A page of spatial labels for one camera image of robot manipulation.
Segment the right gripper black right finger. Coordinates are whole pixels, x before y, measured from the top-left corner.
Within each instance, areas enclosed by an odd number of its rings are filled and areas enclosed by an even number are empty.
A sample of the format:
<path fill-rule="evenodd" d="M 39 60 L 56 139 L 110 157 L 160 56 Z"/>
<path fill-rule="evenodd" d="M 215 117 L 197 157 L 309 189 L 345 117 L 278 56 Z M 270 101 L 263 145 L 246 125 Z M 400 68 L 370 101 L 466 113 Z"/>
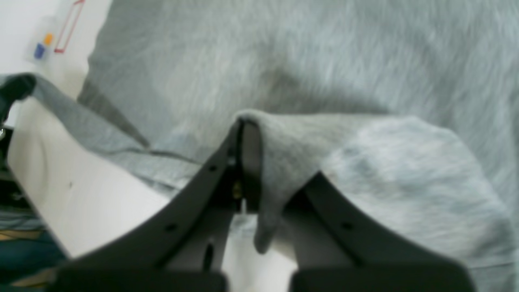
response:
<path fill-rule="evenodd" d="M 474 292 L 464 265 L 405 239 L 318 173 L 283 214 L 298 270 L 291 292 Z"/>

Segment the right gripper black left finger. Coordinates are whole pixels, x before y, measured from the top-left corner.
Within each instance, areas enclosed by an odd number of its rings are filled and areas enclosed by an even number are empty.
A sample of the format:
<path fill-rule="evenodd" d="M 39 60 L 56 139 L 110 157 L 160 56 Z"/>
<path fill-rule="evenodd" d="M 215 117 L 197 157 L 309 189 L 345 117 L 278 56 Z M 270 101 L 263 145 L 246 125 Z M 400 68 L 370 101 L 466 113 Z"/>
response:
<path fill-rule="evenodd" d="M 262 136 L 239 119 L 188 185 L 121 238 L 59 268 L 50 292 L 226 292 L 232 218 L 258 211 Z"/>

